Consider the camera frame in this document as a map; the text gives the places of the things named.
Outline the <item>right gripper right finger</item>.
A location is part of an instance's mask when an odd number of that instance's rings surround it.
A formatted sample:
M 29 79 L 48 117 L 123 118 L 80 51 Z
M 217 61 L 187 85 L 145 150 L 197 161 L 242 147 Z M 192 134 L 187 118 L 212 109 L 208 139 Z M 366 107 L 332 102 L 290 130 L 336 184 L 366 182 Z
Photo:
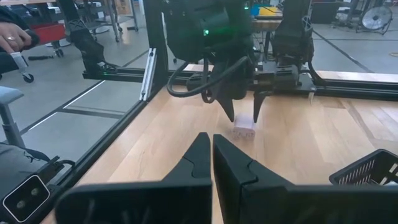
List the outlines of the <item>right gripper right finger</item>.
M 213 136 L 224 224 L 398 224 L 398 184 L 296 185 Z

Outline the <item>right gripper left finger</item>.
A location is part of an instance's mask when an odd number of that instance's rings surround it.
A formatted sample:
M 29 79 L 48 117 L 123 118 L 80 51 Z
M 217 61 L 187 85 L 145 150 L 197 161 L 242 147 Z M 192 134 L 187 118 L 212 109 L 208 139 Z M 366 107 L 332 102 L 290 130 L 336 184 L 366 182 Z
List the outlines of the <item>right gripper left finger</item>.
M 211 142 L 199 133 L 175 167 L 149 182 L 80 185 L 55 207 L 57 224 L 208 224 Z

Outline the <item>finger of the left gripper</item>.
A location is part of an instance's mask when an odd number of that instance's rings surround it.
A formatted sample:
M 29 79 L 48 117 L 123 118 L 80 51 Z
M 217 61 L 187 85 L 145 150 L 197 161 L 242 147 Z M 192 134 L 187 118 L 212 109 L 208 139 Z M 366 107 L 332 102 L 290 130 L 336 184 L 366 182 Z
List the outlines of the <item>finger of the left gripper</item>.
M 265 99 L 265 93 L 264 92 L 255 92 L 254 93 L 254 103 L 253 103 L 253 121 L 254 123 L 257 123 L 258 117 L 259 117 L 259 112 L 261 110 L 261 105 L 262 102 Z
M 218 95 L 216 101 L 220 104 L 228 119 L 233 123 L 235 119 L 233 100 L 226 95 Z

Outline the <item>pink charger cube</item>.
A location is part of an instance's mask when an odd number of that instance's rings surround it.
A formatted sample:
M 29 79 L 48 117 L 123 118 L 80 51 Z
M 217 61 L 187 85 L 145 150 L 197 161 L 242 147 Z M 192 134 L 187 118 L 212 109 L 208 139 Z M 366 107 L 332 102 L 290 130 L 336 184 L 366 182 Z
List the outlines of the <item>pink charger cube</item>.
M 252 117 L 245 114 L 237 115 L 234 120 L 232 133 L 235 138 L 252 141 L 256 135 L 255 123 Z

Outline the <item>person's forearm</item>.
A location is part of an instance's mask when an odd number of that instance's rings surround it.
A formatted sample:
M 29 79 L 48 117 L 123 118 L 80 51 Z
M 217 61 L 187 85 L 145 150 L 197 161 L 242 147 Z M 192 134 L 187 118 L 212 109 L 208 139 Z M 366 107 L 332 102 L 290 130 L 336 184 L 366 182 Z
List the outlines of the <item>person's forearm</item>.
M 20 52 L 29 50 L 39 44 L 39 36 L 30 28 L 23 18 L 11 11 L 6 6 L 0 6 L 0 22 L 9 22 L 16 24 L 22 30 L 26 31 L 32 38 L 32 43 L 28 47 L 24 47 Z M 18 69 L 17 65 L 13 61 L 11 54 L 0 48 L 0 73 L 6 73 Z

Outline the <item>black plastic basket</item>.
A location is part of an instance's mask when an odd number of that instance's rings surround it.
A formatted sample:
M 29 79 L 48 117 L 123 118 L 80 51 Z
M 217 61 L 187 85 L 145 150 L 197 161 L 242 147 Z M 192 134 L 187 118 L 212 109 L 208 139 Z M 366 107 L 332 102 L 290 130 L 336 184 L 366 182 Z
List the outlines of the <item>black plastic basket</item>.
M 360 158 L 329 176 L 333 185 L 398 184 L 398 155 L 385 149 Z

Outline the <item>grey floor fan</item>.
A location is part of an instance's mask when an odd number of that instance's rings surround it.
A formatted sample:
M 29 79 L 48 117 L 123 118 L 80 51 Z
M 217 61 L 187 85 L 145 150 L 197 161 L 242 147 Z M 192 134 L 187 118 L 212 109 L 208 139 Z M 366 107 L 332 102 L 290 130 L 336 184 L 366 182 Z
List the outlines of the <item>grey floor fan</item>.
M 368 9 L 360 18 L 355 29 L 358 32 L 375 32 L 384 35 L 393 20 L 393 12 L 387 6 L 378 6 Z

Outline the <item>grey stool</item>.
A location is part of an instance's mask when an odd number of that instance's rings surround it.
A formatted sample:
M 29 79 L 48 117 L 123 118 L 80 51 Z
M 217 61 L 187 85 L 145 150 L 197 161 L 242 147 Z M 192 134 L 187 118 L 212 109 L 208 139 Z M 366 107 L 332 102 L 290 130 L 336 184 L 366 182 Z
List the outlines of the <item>grey stool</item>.
M 15 88 L 0 86 L 0 117 L 2 119 L 2 127 L 9 144 L 25 147 L 19 128 L 12 117 L 9 105 L 22 98 L 24 94 Z

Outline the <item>red plastic object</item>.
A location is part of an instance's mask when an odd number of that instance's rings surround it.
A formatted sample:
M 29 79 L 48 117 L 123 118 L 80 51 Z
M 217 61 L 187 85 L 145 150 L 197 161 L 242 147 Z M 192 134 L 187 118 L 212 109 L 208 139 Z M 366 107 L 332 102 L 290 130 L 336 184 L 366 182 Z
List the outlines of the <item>red plastic object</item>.
M 55 42 L 66 37 L 65 26 L 59 23 L 35 24 L 32 30 L 39 36 L 39 44 Z

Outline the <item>white chair leg with caster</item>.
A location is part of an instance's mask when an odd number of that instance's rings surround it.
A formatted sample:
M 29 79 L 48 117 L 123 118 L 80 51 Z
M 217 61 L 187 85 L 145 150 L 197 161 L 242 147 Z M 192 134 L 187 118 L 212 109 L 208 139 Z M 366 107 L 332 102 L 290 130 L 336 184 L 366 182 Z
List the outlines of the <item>white chair leg with caster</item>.
M 11 57 L 18 67 L 19 73 L 22 75 L 23 79 L 27 83 L 32 83 L 34 81 L 34 76 L 27 72 L 28 64 L 20 52 L 11 53 Z

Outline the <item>person's hand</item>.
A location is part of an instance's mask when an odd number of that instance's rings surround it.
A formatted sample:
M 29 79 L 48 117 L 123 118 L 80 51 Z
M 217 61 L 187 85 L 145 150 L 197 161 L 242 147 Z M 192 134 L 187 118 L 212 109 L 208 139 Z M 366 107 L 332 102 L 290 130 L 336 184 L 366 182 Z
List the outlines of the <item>person's hand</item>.
M 32 43 L 31 36 L 16 24 L 0 22 L 0 48 L 11 54 Z

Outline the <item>silver aluminium bracket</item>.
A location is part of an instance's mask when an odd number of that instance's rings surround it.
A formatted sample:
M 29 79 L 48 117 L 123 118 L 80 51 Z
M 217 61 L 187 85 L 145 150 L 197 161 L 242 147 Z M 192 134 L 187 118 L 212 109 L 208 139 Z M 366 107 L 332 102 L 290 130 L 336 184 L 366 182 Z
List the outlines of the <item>silver aluminium bracket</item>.
M 139 96 L 140 101 L 147 101 L 150 97 L 156 61 L 157 61 L 157 49 L 150 48 L 142 80 L 141 92 Z

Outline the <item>black metal table frame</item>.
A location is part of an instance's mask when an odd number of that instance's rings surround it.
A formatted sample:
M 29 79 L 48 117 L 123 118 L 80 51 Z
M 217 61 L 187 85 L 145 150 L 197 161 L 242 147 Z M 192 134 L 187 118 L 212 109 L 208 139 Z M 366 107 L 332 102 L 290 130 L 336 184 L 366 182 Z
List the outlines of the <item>black metal table frame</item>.
M 167 31 L 163 12 L 164 2 L 166 2 L 166 0 L 144 0 L 149 43 L 151 48 L 157 49 L 157 61 L 151 93 L 159 90 L 160 88 L 165 88 L 167 90 L 167 82 L 173 72 L 178 68 L 181 68 L 182 72 L 175 80 L 175 91 L 185 91 L 187 89 L 186 84 L 188 79 L 194 74 L 201 73 L 203 70 L 203 62 L 193 62 L 188 65 L 184 65 L 183 61 L 178 59 L 169 48 L 167 44 Z M 304 65 L 303 68 L 305 70 L 312 68 L 317 74 L 316 78 L 313 80 L 317 88 L 316 92 L 320 91 L 322 93 L 331 93 L 333 91 L 339 90 L 342 91 L 346 96 L 357 96 L 365 91 L 371 91 L 379 97 L 389 95 L 398 99 L 398 86 L 395 84 L 373 84 L 371 82 L 360 81 L 343 83 L 340 81 L 326 80 L 321 78 L 314 70 L 312 62 L 310 65 Z M 300 91 L 282 91 L 276 93 L 294 94 L 298 92 Z M 212 200 L 214 195 L 218 196 L 215 173 L 213 169 L 213 136 L 214 135 L 209 135 L 211 142 L 210 170 L 212 181 Z

